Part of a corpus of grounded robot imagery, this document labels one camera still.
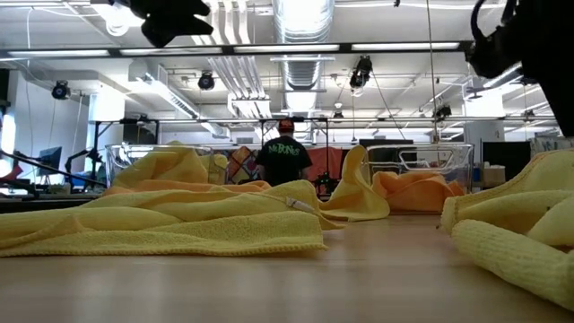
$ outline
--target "wall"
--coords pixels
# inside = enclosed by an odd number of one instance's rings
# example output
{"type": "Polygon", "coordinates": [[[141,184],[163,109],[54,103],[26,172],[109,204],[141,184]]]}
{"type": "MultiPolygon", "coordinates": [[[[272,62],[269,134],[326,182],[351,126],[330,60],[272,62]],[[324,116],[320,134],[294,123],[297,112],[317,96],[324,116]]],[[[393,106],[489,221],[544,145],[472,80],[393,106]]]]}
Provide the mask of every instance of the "wall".
{"type": "MultiPolygon", "coordinates": [[[[54,100],[51,90],[28,83],[22,73],[12,71],[8,100],[12,103],[8,115],[13,117],[15,123],[15,150],[29,156],[38,156],[43,149],[62,146],[60,170],[64,170],[67,158],[85,148],[88,123],[88,107],[85,103],[88,98],[83,99],[82,105],[77,100],[54,100]],[[79,122],[76,122],[79,108],[79,122]],[[76,124],[77,134],[73,147],[76,124]]],[[[24,170],[22,175],[27,174],[25,177],[21,175],[20,178],[33,179],[31,167],[23,162],[20,166],[24,170]]],[[[83,158],[78,158],[72,165],[72,171],[81,170],[83,158]]],[[[53,175],[50,180],[52,183],[61,182],[63,176],[53,175]]]]}

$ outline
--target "workbench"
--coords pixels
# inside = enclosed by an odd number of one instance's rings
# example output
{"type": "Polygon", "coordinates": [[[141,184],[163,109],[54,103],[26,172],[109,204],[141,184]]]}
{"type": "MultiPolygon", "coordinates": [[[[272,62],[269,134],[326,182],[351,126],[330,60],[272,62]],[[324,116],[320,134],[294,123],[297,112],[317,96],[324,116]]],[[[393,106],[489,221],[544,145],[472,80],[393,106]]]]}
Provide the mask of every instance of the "workbench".
{"type": "Polygon", "coordinates": [[[3,322],[574,322],[459,254],[438,216],[326,232],[330,250],[249,258],[0,259],[3,322]]]}

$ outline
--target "ventilation duct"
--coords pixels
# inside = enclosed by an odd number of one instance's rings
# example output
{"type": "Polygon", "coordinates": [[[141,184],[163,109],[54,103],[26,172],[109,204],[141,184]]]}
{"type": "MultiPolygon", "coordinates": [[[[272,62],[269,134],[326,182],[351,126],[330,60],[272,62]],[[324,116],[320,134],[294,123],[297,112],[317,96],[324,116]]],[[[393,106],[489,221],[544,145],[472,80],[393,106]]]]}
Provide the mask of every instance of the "ventilation duct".
{"type": "MultiPolygon", "coordinates": [[[[326,42],[331,29],[335,0],[273,0],[277,42],[326,42]]],[[[321,62],[282,62],[285,102],[293,111],[315,108],[320,84],[321,62]]]]}

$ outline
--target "monitor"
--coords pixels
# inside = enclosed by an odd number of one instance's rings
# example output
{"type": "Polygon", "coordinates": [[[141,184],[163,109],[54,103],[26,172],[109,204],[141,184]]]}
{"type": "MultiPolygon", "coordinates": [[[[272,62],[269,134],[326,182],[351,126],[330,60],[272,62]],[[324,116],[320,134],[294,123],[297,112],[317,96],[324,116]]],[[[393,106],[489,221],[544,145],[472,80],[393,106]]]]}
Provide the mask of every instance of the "monitor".
{"type": "MultiPolygon", "coordinates": [[[[58,170],[60,168],[61,157],[62,157],[62,147],[55,147],[40,151],[38,160],[41,164],[58,170]]],[[[38,176],[48,176],[54,174],[57,173],[51,170],[44,170],[38,168],[38,176]]]]}

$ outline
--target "ceiling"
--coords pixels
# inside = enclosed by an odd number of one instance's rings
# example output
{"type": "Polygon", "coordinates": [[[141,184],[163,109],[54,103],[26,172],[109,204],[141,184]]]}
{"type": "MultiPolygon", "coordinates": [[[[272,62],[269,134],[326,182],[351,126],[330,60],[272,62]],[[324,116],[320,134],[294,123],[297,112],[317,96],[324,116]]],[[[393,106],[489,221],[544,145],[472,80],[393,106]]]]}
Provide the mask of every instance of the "ceiling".
{"type": "MultiPolygon", "coordinates": [[[[96,12],[89,6],[75,7],[78,13],[90,15],[82,18],[74,16],[75,13],[63,6],[49,7],[51,12],[43,11],[39,7],[31,10],[23,5],[2,7],[2,3],[20,2],[26,3],[26,1],[0,0],[1,48],[27,48],[28,35],[31,48],[150,47],[139,28],[131,28],[122,37],[108,35],[105,21],[99,16],[93,16],[96,12]]],[[[376,0],[336,1],[330,41],[428,41],[430,35],[426,8],[408,6],[426,2],[403,1],[398,8],[389,6],[392,3],[393,1],[376,0]]],[[[487,1],[487,4],[498,3],[500,1],[487,1]]],[[[474,5],[474,1],[430,0],[430,4],[449,6],[449,9],[430,10],[433,41],[472,39],[469,30],[471,10],[468,8],[474,5]]],[[[248,1],[248,9],[248,30],[251,40],[257,44],[274,43],[274,17],[269,14],[272,9],[271,0],[248,1]]],[[[502,9],[482,10],[480,24],[485,33],[494,30],[501,13],[502,9]]],[[[189,37],[179,37],[170,45],[194,46],[195,43],[189,37]]],[[[442,98],[443,101],[451,104],[455,115],[462,114],[462,87],[452,85],[472,74],[462,53],[434,54],[432,64],[430,54],[377,54],[371,55],[370,58],[378,86],[371,79],[364,94],[357,98],[351,96],[348,76],[356,65],[358,56],[335,55],[335,61],[324,63],[322,92],[317,96],[314,116],[330,117],[336,102],[343,104],[346,117],[352,115],[353,107],[357,118],[388,116],[384,98],[395,116],[419,116],[427,112],[427,117],[430,117],[433,108],[433,105],[429,104],[431,99],[436,93],[448,88],[450,91],[448,96],[442,98]]],[[[145,60],[148,66],[162,65],[170,75],[170,86],[179,89],[187,100],[202,110],[203,114],[211,118],[231,117],[226,108],[228,92],[221,82],[216,79],[215,89],[209,92],[202,92],[197,88],[197,77],[201,71],[210,69],[205,57],[155,57],[145,60]],[[182,82],[182,78],[187,78],[189,82],[182,82]]],[[[280,67],[277,63],[271,62],[270,57],[258,56],[256,62],[265,93],[271,100],[271,111],[280,116],[282,110],[284,111],[280,67]]],[[[126,76],[127,68],[132,63],[132,59],[47,60],[36,61],[33,68],[40,71],[93,70],[130,88],[126,76]]],[[[504,96],[505,112],[517,112],[544,102],[543,92],[534,89],[535,87],[516,88],[507,93],[504,96]]],[[[174,108],[164,100],[157,100],[153,96],[133,89],[130,97],[134,100],[128,102],[126,107],[128,110],[162,117],[173,116],[174,108]]],[[[551,111],[546,110],[544,113],[549,114],[551,111]]]]}

